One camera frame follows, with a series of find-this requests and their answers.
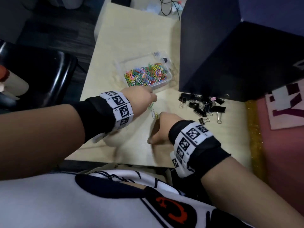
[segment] chair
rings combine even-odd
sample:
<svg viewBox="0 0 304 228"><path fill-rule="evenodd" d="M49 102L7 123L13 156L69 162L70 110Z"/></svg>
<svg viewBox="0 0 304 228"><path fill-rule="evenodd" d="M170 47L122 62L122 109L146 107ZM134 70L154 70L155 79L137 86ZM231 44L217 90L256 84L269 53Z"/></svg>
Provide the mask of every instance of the chair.
<svg viewBox="0 0 304 228"><path fill-rule="evenodd" d="M0 108L19 111L60 104L77 64L77 58L68 53L0 40L0 65L29 84L15 103L1 94Z"/></svg>

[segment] orange object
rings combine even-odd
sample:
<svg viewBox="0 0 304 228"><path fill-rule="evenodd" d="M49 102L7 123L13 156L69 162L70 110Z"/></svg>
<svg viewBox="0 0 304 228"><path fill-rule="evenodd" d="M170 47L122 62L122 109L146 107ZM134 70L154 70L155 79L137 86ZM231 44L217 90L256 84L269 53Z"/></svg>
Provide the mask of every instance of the orange object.
<svg viewBox="0 0 304 228"><path fill-rule="evenodd" d="M9 70L0 65L0 82L4 82L9 78Z"/></svg>

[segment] hand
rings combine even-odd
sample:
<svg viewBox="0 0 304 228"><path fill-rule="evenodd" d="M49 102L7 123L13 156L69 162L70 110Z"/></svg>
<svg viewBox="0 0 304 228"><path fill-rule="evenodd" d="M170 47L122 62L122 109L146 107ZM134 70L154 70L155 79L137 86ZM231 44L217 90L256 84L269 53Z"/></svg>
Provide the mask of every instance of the hand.
<svg viewBox="0 0 304 228"><path fill-rule="evenodd" d="M152 102L157 101L157 96L152 93L150 86L130 86L121 92L131 103L134 117L141 115Z"/></svg>
<svg viewBox="0 0 304 228"><path fill-rule="evenodd" d="M183 119L176 114L161 112L159 116L159 131L148 139L148 143L157 144L161 141L169 140L169 131L171 127L181 120Z"/></svg>

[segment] black cable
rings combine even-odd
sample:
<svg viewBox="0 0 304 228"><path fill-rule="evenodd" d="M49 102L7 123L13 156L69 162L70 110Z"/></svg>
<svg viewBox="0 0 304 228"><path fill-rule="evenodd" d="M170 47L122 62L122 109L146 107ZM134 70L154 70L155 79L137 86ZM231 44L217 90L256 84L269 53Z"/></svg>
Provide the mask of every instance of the black cable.
<svg viewBox="0 0 304 228"><path fill-rule="evenodd" d="M168 2L164 2L164 0L160 0L160 1L161 1L161 12L163 13L164 16L168 16L172 12L172 8L173 8L173 5L174 5L175 8L176 8L177 14L178 14L178 19L180 20L181 17L179 16L179 12L178 12L180 4L177 1L173 1L173 0L170 0ZM162 9L162 4L168 4L168 3L171 3L171 9L170 9L168 14L164 14L163 9Z"/></svg>

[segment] wooden table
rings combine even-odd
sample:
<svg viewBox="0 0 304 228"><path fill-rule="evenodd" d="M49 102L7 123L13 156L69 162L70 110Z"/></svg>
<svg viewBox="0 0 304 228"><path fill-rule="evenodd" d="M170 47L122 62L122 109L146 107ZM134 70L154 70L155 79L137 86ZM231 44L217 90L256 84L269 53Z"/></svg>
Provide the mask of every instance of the wooden table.
<svg viewBox="0 0 304 228"><path fill-rule="evenodd" d="M158 100L153 108L159 113L168 111L184 119L198 121L200 117L193 109L179 107L180 22L113 3L107 5L104 15L81 101L126 87L117 76L114 61L166 51L174 65L174 76L169 85L155 91ZM222 115L222 124L217 124L214 115L209 116L211 122L206 123L206 127L222 143L223 149L251 169L245 104L226 100L223 106L226 112ZM173 167L169 157L172 145L158 145L152 149L146 142L153 124L151 111L147 110L119 133L96 144L88 141L67 159Z"/></svg>

